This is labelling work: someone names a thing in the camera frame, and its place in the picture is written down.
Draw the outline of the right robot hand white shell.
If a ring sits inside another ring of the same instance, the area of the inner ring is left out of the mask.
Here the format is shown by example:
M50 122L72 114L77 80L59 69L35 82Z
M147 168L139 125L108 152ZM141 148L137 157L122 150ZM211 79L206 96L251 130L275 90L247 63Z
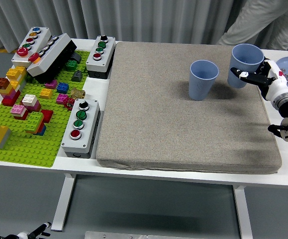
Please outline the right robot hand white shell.
M254 73L236 67L231 67L230 72L239 80L257 86L264 100L276 105L288 101L287 80L275 61L265 58Z

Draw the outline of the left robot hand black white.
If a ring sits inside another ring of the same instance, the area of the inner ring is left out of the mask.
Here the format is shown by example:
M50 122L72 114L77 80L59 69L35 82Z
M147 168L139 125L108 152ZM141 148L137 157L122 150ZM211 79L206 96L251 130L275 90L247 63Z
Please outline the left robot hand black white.
M46 233L45 230L51 226L50 222L43 223L38 228L30 233L21 232L17 235L9 234L5 237L0 236L0 239L39 239L39 236L49 237L50 233Z

